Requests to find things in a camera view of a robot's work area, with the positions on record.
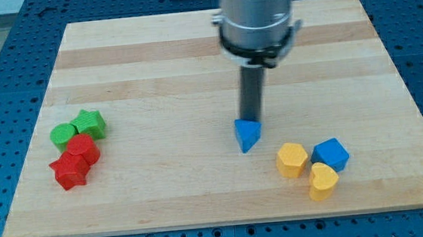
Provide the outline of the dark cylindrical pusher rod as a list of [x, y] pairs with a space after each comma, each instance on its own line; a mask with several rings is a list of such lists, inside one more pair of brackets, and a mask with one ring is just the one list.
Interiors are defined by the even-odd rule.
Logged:
[[260, 67], [240, 68], [239, 118], [259, 122], [262, 113], [262, 91], [265, 70]]

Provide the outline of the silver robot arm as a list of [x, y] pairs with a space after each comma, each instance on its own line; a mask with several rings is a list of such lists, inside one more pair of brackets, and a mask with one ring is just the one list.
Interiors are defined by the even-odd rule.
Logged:
[[293, 0], [219, 0], [213, 15], [220, 49], [239, 65], [239, 118], [258, 122], [266, 69], [275, 68], [293, 47], [302, 21], [291, 22]]

